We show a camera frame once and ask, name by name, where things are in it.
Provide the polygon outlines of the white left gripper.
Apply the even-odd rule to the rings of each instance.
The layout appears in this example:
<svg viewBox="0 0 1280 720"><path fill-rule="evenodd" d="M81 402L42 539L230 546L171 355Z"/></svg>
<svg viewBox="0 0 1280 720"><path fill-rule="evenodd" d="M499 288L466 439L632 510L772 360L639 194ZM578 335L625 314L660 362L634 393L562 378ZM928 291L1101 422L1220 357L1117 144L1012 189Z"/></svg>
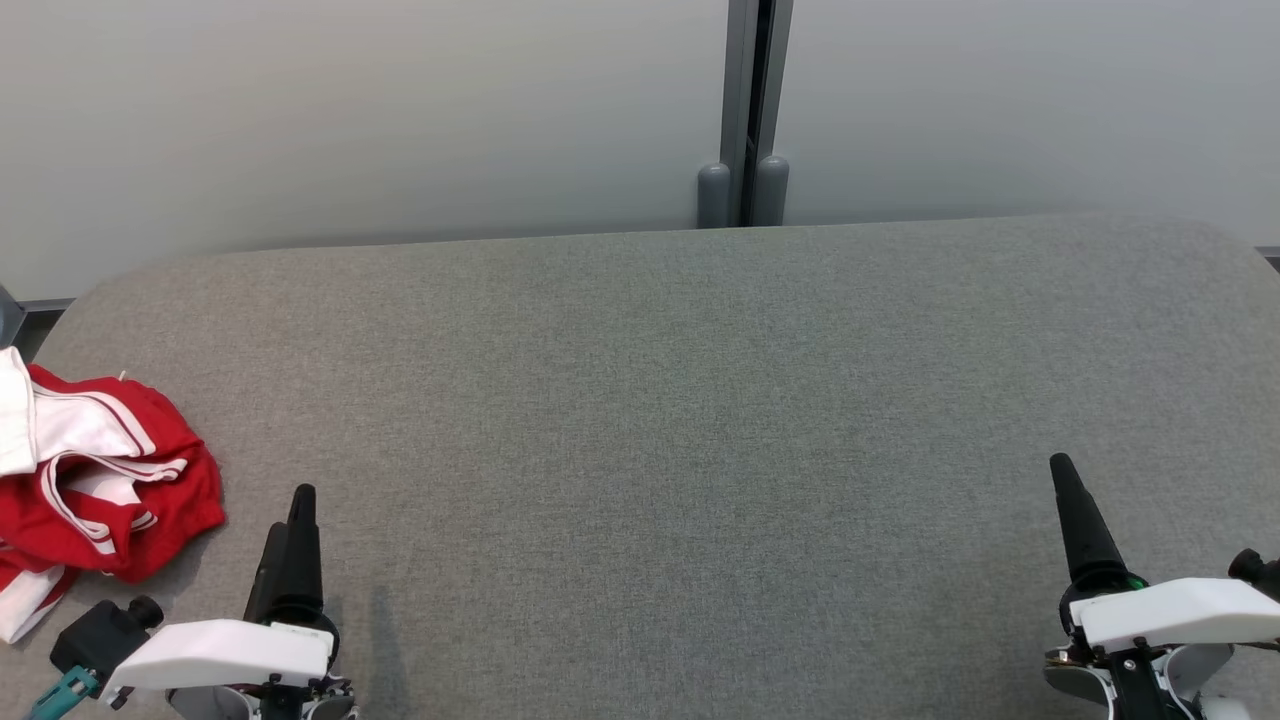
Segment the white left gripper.
<svg viewBox="0 0 1280 720"><path fill-rule="evenodd" d="M298 486L285 523L268 533L244 619L165 624L151 598L132 600L101 705L160 694L182 719L356 717L355 688L335 670L340 634L324 612L316 510L315 487ZM273 598L282 564L283 598Z"/></svg>

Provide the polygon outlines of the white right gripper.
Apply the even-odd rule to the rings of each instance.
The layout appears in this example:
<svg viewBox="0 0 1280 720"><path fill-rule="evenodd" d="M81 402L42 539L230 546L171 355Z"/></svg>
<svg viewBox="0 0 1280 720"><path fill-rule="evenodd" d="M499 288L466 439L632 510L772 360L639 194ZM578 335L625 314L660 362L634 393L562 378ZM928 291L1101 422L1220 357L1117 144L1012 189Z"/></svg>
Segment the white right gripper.
<svg viewBox="0 0 1280 720"><path fill-rule="evenodd" d="M1236 648L1277 651L1277 566L1152 585L1128 570L1071 457L1052 455L1050 473L1071 583L1047 683L1107 719L1248 719L1244 703L1204 688Z"/></svg>

